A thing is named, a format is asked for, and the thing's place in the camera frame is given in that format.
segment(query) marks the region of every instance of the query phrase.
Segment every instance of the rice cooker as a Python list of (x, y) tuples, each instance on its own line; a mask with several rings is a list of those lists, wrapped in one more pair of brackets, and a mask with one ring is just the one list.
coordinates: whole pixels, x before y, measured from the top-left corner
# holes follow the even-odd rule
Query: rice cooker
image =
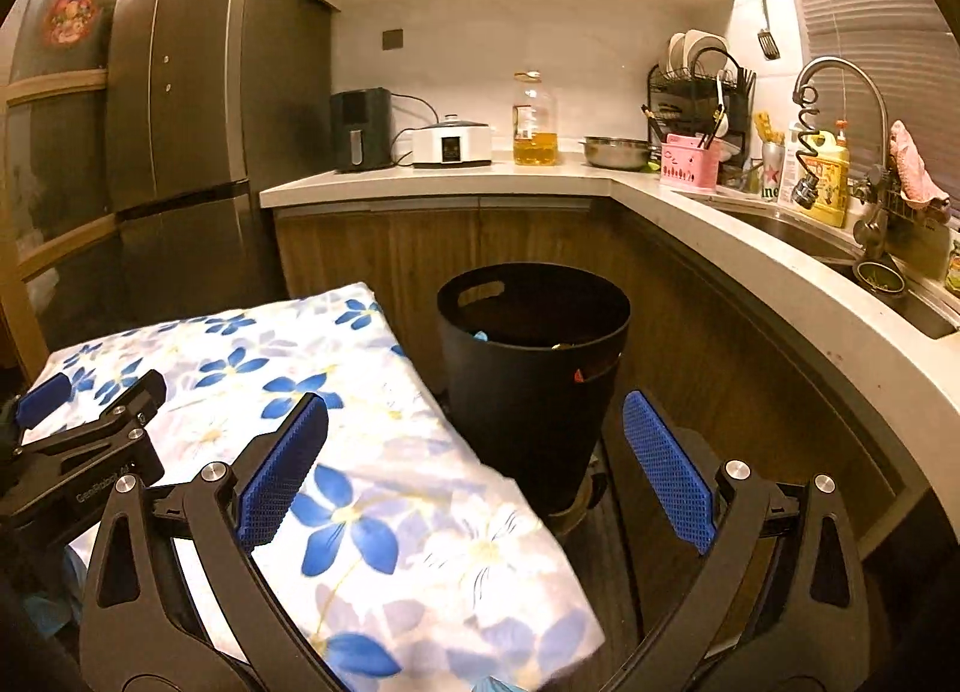
[(413, 166), (440, 169), (448, 166), (489, 166), (493, 132), (487, 123), (444, 115), (432, 126), (414, 131)]

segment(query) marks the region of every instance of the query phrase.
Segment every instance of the white countertop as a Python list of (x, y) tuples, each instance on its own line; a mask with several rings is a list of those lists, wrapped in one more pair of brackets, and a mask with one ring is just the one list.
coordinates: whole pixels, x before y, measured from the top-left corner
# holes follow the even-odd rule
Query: white countertop
[[(920, 465), (960, 537), (960, 334), (925, 337), (829, 267), (728, 214), (661, 187), (654, 175), (584, 163), (394, 167), (314, 175), (263, 191), (260, 203), (283, 208), (440, 195), (608, 196), (658, 225), (751, 291), (847, 377)], [(899, 443), (877, 442), (896, 465), (891, 446), (899, 449)], [(902, 450), (899, 459), (904, 459)], [(919, 497), (914, 492), (914, 499), (902, 501), (899, 510), (910, 508)]]

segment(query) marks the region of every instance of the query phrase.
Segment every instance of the metal bolt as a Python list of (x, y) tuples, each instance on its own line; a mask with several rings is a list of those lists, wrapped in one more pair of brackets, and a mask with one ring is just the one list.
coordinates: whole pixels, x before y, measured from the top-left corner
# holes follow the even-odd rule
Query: metal bolt
[(205, 481), (219, 481), (225, 474), (227, 474), (227, 465), (223, 462), (210, 462), (200, 470), (200, 477)]
[(833, 479), (829, 475), (818, 475), (813, 479), (813, 483), (816, 484), (817, 489), (820, 489), (824, 494), (832, 494), (834, 489), (837, 488), (837, 484), (834, 484)]
[(727, 475), (735, 481), (746, 481), (750, 478), (750, 467), (740, 460), (727, 462)]
[(136, 475), (124, 475), (117, 480), (116, 489), (121, 494), (126, 494), (133, 486), (136, 486)]

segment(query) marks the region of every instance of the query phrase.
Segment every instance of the pink basket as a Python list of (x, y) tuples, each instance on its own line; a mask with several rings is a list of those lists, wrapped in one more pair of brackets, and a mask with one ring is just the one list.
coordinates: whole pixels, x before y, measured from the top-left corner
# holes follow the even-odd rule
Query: pink basket
[(720, 168), (720, 143), (709, 148), (697, 147), (699, 137), (669, 134), (664, 142), (661, 161), (661, 184), (684, 190), (712, 193), (717, 188)]

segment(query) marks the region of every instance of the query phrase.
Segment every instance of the sink basin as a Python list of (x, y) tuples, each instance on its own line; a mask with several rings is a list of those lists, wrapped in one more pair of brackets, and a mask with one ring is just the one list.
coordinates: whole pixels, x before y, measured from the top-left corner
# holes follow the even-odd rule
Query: sink basin
[[(718, 201), (710, 196), (696, 194), (690, 195), (690, 198), (720, 212), (726, 212), (730, 217), (774, 236), (798, 251), (819, 260), (843, 275), (848, 281), (856, 283), (853, 265), (861, 256), (861, 252), (842, 238), (801, 218), (793, 217), (789, 212), (758, 209), (756, 204), (749, 202)], [(870, 293), (866, 289), (862, 290), (865, 294)], [(880, 301), (931, 339), (947, 337), (948, 334), (953, 334), (960, 329), (960, 313), (938, 299), (932, 291), (912, 281), (907, 280), (906, 294), (901, 298), (880, 299)]]

